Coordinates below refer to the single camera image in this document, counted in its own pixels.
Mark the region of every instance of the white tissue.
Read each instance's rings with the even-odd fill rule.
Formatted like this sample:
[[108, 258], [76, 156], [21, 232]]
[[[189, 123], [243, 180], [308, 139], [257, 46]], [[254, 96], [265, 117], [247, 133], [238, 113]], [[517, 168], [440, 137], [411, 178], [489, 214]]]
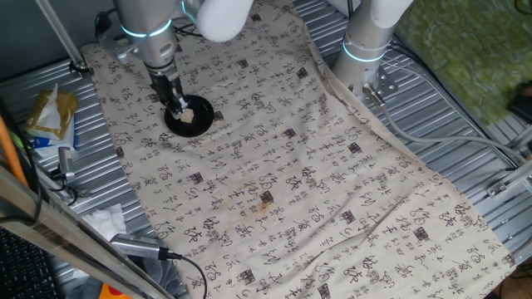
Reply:
[[57, 110], [57, 83], [53, 88], [52, 93], [48, 96], [48, 102], [42, 108], [41, 115], [37, 120], [36, 125], [48, 129], [61, 128], [61, 116]]
[[[127, 233], [124, 214], [122, 213], [122, 207], [119, 203], [103, 210], [96, 210], [82, 218], [107, 241], [111, 240], [118, 233]], [[74, 269], [74, 273], [72, 273], [73, 278], [83, 278], [87, 276], [88, 274], [80, 269]]]

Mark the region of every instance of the black round object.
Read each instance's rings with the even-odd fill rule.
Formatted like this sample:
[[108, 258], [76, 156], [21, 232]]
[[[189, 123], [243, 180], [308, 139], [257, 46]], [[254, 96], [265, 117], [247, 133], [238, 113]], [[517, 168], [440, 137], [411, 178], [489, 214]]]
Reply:
[[165, 123], [166, 126], [181, 137], [196, 137], [205, 133], [213, 124], [214, 109], [208, 100], [201, 96], [185, 96], [185, 100], [189, 103], [188, 109], [194, 112], [194, 118], [191, 123], [186, 123], [177, 120], [172, 114], [166, 110]]

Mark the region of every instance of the corrugated metal surface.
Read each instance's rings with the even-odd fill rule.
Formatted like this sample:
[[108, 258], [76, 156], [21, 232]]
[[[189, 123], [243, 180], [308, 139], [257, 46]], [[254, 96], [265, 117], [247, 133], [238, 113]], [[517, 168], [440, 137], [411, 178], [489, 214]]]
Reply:
[[[0, 96], [9, 110], [22, 123], [29, 115], [33, 102], [41, 89], [59, 85], [61, 91], [70, 91], [80, 101], [75, 115], [75, 131], [79, 138], [77, 152], [73, 155], [76, 178], [69, 185], [76, 189], [89, 189], [91, 198], [80, 199], [72, 208], [80, 215], [92, 213], [120, 203], [128, 233], [154, 237], [139, 200], [133, 193], [107, 131], [101, 107], [90, 78], [69, 72], [69, 61], [57, 63], [31, 74], [0, 84]], [[45, 169], [57, 167], [57, 156], [38, 159]], [[61, 284], [71, 280], [72, 266], [53, 258]]]
[[[323, 59], [331, 66], [342, 50], [347, 18], [324, 0], [296, 0], [293, 4], [307, 23]], [[385, 59], [419, 70], [414, 61], [394, 51], [388, 52]], [[388, 110], [407, 133], [428, 138], [480, 135], [480, 131], [471, 125], [475, 122], [443, 90], [440, 93], [446, 98], [417, 75], [395, 67], [384, 68], [399, 86], [397, 93], [386, 99]], [[367, 105], [384, 124], [388, 123], [373, 103], [368, 101]], [[507, 144], [526, 126], [522, 120], [510, 116], [489, 129], [499, 142]], [[497, 199], [491, 199], [485, 193], [488, 186], [508, 174], [504, 170], [508, 165], [495, 151], [470, 142], [428, 145], [400, 139], [467, 195], [517, 262], [532, 256], [532, 195], [521, 185]]]
[[[307, 23], [325, 61], [332, 65], [341, 51], [347, 19], [323, 0], [297, 0], [293, 3]], [[416, 67], [409, 58], [393, 52], [387, 53], [387, 58]], [[478, 135], [459, 106], [440, 97], [419, 76], [393, 67], [386, 69], [399, 86], [397, 94], [387, 99], [387, 104], [396, 122], [406, 132], [426, 137]], [[7, 101], [16, 119], [22, 122], [27, 118], [29, 107], [37, 98], [38, 92], [42, 88], [52, 88], [56, 82], [61, 90], [72, 92], [80, 101], [76, 112], [76, 135], [79, 137], [74, 155], [76, 178], [72, 180], [71, 186], [89, 189], [91, 198], [80, 200], [73, 206], [74, 210], [79, 214], [87, 214], [95, 209], [120, 203], [128, 233], [154, 237], [153, 228], [127, 183], [116, 157], [89, 78], [83, 78], [75, 72], [70, 73], [68, 61], [64, 61], [0, 84], [0, 96]], [[369, 103], [368, 106], [386, 124], [380, 111]], [[421, 145], [407, 140], [403, 142], [469, 197], [499, 239], [516, 253], [517, 262], [523, 261], [532, 253], [528, 247], [517, 251], [532, 235], [532, 196], [524, 187], [505, 194], [505, 200], [494, 200], [485, 195], [484, 190], [488, 185], [507, 174], [504, 169], [508, 166], [496, 152], [467, 142], [447, 145]], [[53, 169], [57, 166], [57, 157], [40, 159], [39, 163], [46, 169]], [[60, 282], [69, 282], [72, 268], [59, 260], [54, 260], [54, 263], [57, 265]]]

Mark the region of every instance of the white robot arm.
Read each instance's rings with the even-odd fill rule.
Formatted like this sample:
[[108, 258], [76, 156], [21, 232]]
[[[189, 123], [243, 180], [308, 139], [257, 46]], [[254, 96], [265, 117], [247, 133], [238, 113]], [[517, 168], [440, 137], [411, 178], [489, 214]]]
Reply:
[[378, 84], [378, 67], [393, 31], [413, 0], [363, 0], [351, 15], [334, 75], [356, 96]]
[[[133, 51], [145, 64], [152, 87], [167, 108], [165, 122], [177, 135], [193, 137], [203, 134], [212, 123], [210, 103], [198, 96], [184, 96], [174, 53], [177, 39], [172, 19], [188, 17], [199, 32], [213, 42], [226, 42], [235, 37], [245, 24], [253, 0], [113, 0], [121, 29], [128, 44], [119, 45], [109, 33], [108, 16], [96, 24], [100, 44], [125, 63]], [[180, 117], [186, 108], [196, 109], [200, 123], [185, 124]]]

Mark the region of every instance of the calligraphy-printed fabric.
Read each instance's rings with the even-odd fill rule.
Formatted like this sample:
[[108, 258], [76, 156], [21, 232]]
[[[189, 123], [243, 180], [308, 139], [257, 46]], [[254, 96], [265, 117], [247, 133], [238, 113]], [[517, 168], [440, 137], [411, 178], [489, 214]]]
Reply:
[[[256, 1], [229, 42], [179, 39], [185, 93], [215, 110], [191, 139], [165, 127], [139, 59], [84, 54], [132, 188], [159, 238], [204, 269], [209, 297], [482, 298], [512, 272], [460, 191], [360, 102], [329, 94], [288, 0]], [[201, 298], [197, 270], [176, 266]]]

